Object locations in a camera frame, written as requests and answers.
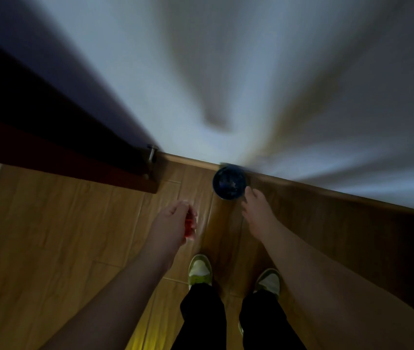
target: red object in hand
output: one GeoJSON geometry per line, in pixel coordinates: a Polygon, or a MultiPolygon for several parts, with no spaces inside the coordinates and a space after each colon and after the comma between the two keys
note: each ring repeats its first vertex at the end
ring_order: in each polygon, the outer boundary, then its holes
{"type": "Polygon", "coordinates": [[[184,220],[184,237],[186,238],[192,235],[192,221],[192,214],[188,211],[184,220]]]}

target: pant leg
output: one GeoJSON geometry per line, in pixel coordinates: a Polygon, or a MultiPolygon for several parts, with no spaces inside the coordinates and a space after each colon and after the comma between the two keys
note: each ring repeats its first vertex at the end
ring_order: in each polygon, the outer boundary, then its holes
{"type": "Polygon", "coordinates": [[[172,350],[227,348],[225,306],[212,286],[193,285],[180,308],[184,324],[172,350]]]}
{"type": "Polygon", "coordinates": [[[260,290],[242,302],[239,321],[244,330],[244,350],[304,349],[271,292],[260,290]]]}

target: blue bowl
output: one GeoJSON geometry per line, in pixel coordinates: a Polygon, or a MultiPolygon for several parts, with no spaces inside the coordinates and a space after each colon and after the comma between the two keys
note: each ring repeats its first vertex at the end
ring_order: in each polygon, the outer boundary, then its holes
{"type": "Polygon", "coordinates": [[[222,199],[234,200],[244,194],[247,186],[244,172],[237,166],[220,168],[212,181],[214,192],[222,199]]]}

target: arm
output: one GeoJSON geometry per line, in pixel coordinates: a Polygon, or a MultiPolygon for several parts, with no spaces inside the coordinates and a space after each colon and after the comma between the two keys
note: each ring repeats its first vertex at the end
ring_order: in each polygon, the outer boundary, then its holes
{"type": "Polygon", "coordinates": [[[173,263],[184,238],[188,211],[186,201],[162,210],[152,223],[147,241],[127,265],[87,306],[58,331],[42,350],[124,349],[147,302],[173,263]]]}
{"type": "Polygon", "coordinates": [[[243,216],[328,349],[414,349],[414,310],[283,226],[246,188],[243,216]]]}

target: green and white shoe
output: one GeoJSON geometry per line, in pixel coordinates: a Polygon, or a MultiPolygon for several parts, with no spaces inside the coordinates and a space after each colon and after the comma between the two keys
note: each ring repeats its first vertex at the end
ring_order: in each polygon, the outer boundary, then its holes
{"type": "Polygon", "coordinates": [[[204,254],[195,255],[189,265],[189,289],[191,289],[192,285],[201,283],[211,286],[212,280],[213,272],[208,258],[204,254]]]}
{"type": "MultiPolygon", "coordinates": [[[[278,270],[270,268],[262,272],[255,282],[253,294],[260,290],[271,292],[277,299],[280,297],[280,273],[278,270]]],[[[244,335],[244,330],[239,322],[238,328],[241,335],[244,335]]]]}

